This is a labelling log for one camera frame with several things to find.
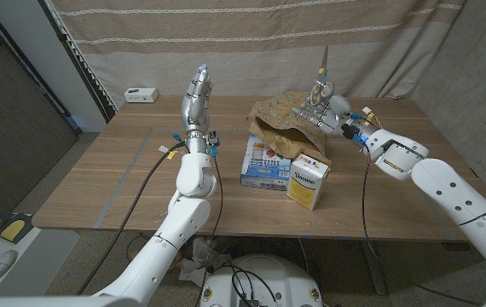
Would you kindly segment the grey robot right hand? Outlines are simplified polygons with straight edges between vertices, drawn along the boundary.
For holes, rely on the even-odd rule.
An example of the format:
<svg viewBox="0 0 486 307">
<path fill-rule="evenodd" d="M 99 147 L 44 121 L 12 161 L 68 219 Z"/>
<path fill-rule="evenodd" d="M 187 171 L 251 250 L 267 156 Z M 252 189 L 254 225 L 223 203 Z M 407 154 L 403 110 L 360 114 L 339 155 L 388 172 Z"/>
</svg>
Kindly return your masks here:
<svg viewBox="0 0 486 307">
<path fill-rule="evenodd" d="M 299 107 L 292 108 L 292 112 L 328 136 L 341 136 L 342 125 L 349 120 L 351 109 L 341 95 L 334 94 L 318 101 L 316 96 L 309 94 Z"/>
</svg>

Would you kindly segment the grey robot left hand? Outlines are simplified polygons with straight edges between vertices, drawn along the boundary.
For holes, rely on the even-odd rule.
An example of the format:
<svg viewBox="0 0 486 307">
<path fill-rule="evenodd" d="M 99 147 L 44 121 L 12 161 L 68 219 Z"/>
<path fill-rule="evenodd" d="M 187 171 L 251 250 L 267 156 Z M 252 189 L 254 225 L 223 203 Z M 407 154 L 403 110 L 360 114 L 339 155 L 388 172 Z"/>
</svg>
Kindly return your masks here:
<svg viewBox="0 0 486 307">
<path fill-rule="evenodd" d="M 182 99 L 182 125 L 187 134 L 193 131 L 200 131 L 202 134 L 207 133 L 210 125 L 208 107 L 212 86 L 208 66 L 202 64 Z"/>
</svg>

